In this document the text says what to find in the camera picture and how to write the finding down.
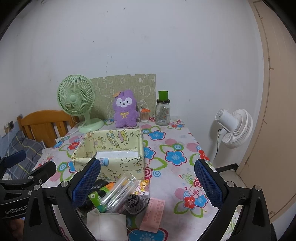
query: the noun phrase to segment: fan base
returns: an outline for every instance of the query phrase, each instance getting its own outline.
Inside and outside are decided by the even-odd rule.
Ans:
[[[79,132],[87,133],[90,131],[96,131],[104,126],[104,122],[99,118],[90,119],[90,124],[80,127]]]

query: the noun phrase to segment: plaid blanket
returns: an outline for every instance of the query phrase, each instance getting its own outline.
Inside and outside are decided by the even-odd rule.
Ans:
[[[7,175],[9,175],[11,179],[25,178],[38,162],[43,149],[44,145],[42,142],[28,139],[24,136],[22,131],[19,131],[9,144],[6,155],[8,156],[20,150],[24,150],[26,152],[26,159],[12,168],[7,169],[5,176],[7,177]]]

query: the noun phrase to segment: electrical outlet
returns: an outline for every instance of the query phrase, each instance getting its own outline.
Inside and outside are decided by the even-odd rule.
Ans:
[[[14,125],[13,121],[8,123],[9,130],[13,129],[14,127],[15,127],[15,125]]]

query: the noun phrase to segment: floral tablecloth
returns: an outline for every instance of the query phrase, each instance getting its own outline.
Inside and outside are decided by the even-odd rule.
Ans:
[[[113,120],[104,122],[101,130],[116,129]],[[194,162],[199,158],[209,161],[208,157],[178,118],[169,126],[158,126],[151,118],[149,122],[139,122],[138,127],[144,135],[145,179],[150,180],[150,197],[165,200],[165,209],[157,233],[139,230],[144,212],[133,218],[127,217],[127,227],[133,231],[128,231],[129,241],[196,241],[218,211],[211,205],[194,174]],[[36,167],[51,160],[56,163],[57,172],[43,187],[57,186],[72,178],[76,171],[70,157],[84,136],[76,132],[53,148],[44,150]],[[55,212],[62,231],[72,240],[57,208]],[[238,216],[235,212],[222,240],[229,238]]]

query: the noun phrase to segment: wooden chair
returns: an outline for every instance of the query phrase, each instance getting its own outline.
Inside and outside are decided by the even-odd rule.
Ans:
[[[73,119],[79,122],[77,116],[73,116]],[[49,148],[56,144],[57,134],[53,124],[57,126],[60,136],[63,137],[68,132],[67,121],[71,128],[76,125],[73,119],[62,110],[41,110],[31,113],[24,118],[18,116],[17,122],[27,138],[36,141],[43,140],[46,147]]]

